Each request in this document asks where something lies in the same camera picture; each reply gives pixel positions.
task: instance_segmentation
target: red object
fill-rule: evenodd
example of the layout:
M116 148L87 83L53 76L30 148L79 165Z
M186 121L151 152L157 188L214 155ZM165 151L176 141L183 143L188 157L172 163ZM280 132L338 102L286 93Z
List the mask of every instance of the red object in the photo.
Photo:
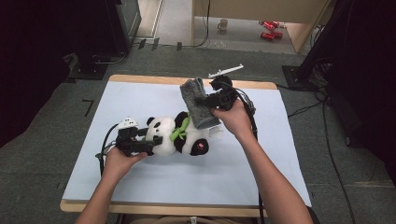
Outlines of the red object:
M282 36L283 36L283 33L281 33L281 32L273 31L271 34L273 34L275 38L282 38Z
M278 21L270 21L270 23L275 26L275 28L277 28L279 26L279 22Z
M273 40L275 38L275 35L267 34L265 32L262 32L261 38L268 39L268 40Z
M275 26L274 26L273 24L271 24L271 22L269 22L269 21L263 22L262 25L263 25L265 28L267 28L268 30L270 30L270 31L275 30Z

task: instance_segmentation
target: table edge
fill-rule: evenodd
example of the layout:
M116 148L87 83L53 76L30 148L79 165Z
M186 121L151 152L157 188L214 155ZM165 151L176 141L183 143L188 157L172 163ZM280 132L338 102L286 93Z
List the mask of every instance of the table edge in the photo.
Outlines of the table edge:
M61 200L61 210L64 212L82 212L86 201ZM143 214L143 215L165 215L165 216L210 216L210 217L259 217L259 209L255 206L229 206L229 207L207 207L204 205L148 205L148 204L117 204L112 203L109 213L117 214Z

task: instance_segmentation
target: person's hand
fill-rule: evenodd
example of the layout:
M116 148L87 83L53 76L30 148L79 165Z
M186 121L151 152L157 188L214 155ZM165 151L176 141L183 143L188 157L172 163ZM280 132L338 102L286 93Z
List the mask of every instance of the person's hand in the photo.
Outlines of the person's hand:
M243 137L247 133L252 133L251 123L244 104L240 100L235 100L233 108L228 111L212 109L212 114L224 122L228 131L233 133L236 138Z
M117 184L131 169L131 167L147 157L146 152L126 157L118 148L112 148L106 156L105 170L102 179Z

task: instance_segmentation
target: gray carpet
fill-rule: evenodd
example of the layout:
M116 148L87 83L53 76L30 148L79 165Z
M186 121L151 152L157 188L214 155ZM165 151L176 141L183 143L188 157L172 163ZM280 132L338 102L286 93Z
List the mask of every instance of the gray carpet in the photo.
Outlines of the gray carpet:
M0 149L0 223L72 223L78 214L59 204L85 135L111 75L206 77L218 69L244 69L232 79L286 85L281 65L299 65L304 56L224 49L150 46L111 64L102 81L62 83L29 129ZM312 92L281 90L288 113L317 100ZM91 111L85 117L90 103ZM345 134L330 106L325 106L332 153L346 186L356 223L395 223L396 190L383 163L364 148L345 146ZM332 166L321 105L290 118L303 176L321 223L351 223L345 195Z

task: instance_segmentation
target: black cable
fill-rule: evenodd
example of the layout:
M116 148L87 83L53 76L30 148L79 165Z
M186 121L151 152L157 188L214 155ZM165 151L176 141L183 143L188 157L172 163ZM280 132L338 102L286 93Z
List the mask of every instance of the black cable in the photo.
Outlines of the black cable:
M318 40L318 37L321 35L321 33L322 33L322 31L323 31L323 28L324 28L324 25L318 25L317 27L316 27L317 29L318 29L318 31L317 31L317 33L315 34L315 37L314 38L312 38L312 34L313 34L313 32L311 33L311 37L310 37L310 39L309 39L309 45L311 46L311 48L315 45L315 43L317 42L317 40Z
M96 63L96 64L114 64L114 63L119 63L120 61L122 61L122 60L125 58L125 56L126 56L126 53L124 53L124 54L121 56L120 59L118 59L118 60L116 60L116 61L113 61L113 62L108 62L108 63L97 63L97 62L95 62L95 63Z
M326 103L323 103L322 113L323 113L324 132L325 132L325 135L326 135L327 149L329 151L330 159L332 160L332 166L334 167L334 171L337 174L338 181L340 182L341 188L342 188L342 190L344 192L344 196L346 198L347 207L349 208L349 214L350 214L350 217L352 218L352 223L355 224L356 223L355 216L353 215L352 206L350 204L349 197L347 196L347 191L346 191L346 188L344 186L344 182L343 182L343 180L342 180L342 178L340 176L340 173L338 172L337 166L335 165L334 157L332 156L332 150L330 148L330 141L329 141L329 132L328 132L328 129L327 129L325 105L326 105Z
M225 86L231 88L231 89L235 92L235 94L239 97L239 99L241 100L241 102L242 102L242 104L244 105L244 108L245 108L245 110L246 110L246 112L247 112L247 116L248 116L248 118L250 119L251 130L253 131L253 135L254 135L254 137L256 138L256 140L259 140L258 135L257 135L257 131L258 131L258 130L257 130L256 121L255 121L255 119L254 119L254 117L253 117L253 113L252 113L252 111L251 111L251 108L250 108L249 104L246 102L246 100L249 100L249 99L248 99L248 95L247 95L244 91L241 91L241 90L239 90L239 89L237 89L237 88L234 88L233 86L231 86L231 85L228 84L228 83L225 83L225 82L216 82L216 83L223 84L223 85L225 85ZM239 91L241 91L243 94L245 94L246 97L247 97L247 99L245 99L244 97L242 97L242 95L241 95L241 93L239 93ZM262 224L265 224L263 209L264 209L264 207L263 207L263 205L262 205L262 196L260 195L260 192L259 192L259 212L260 212L260 220L261 220Z
M122 214L121 216L121 224L125 223L126 214Z
M314 89L300 89L300 88L293 88L293 87L286 87L280 84L276 84L278 88L290 90L290 91L318 91L319 88L314 88Z
M122 214L119 214L119 215L117 216L116 224L120 224L121 216L122 216Z
M210 3L211 1L209 0L209 3L207 4L207 13L206 13L206 24L204 22L204 27L206 28L206 35L204 40L202 41L201 44L199 45L189 45L189 46L183 46L183 48L200 48L204 43L206 43L206 41L209 39L209 12L210 12ZM158 44L158 46L162 46L162 47L174 47L174 45L163 45L163 44Z
M305 107L303 107L303 108L300 108L300 109L294 111L293 113L291 113L290 115L288 115L288 118L291 118L291 117L296 116L296 115L298 115L298 114L304 113L305 111L309 110L310 108L313 108L313 107L315 107L315 106L317 106L317 105L320 105L321 103L322 103L322 102L319 101L319 102L317 102L317 103L314 104L314 105L309 105L309 106L305 106Z
M322 93L323 95L324 95L324 99L320 99L319 97L318 97L318 93ZM324 102L324 100L326 99L326 93L324 93L323 91L315 91L315 98L317 98L317 100L318 101L320 101L320 102Z
M100 166L100 176L102 176L103 171L105 169L105 161L103 159L103 157L105 156L105 149L106 149L106 142L107 142L107 138L110 135L111 131L113 131L113 129L115 129L119 124L115 124L113 127L110 128L110 130L108 130L105 140L103 141L103 145L102 145L102 149L99 155L97 155L98 159L99 159L99 166Z
M352 9L353 9L353 5L355 4L355 0L352 1L351 5L350 5L350 9L349 9L349 13L347 15L347 21L346 21L346 34L344 36L344 46L347 44L347 30L349 29L349 21L350 21L350 17L352 15Z
M109 149L110 147L114 147L115 145L116 145L115 143L108 144L108 145L105 147L105 150L104 150L103 155L105 156L105 155L107 154L107 153L106 153L106 150Z
M327 86L328 81L324 76L327 74L327 71L331 66L332 63L316 63L315 67L312 69L312 83L317 86Z

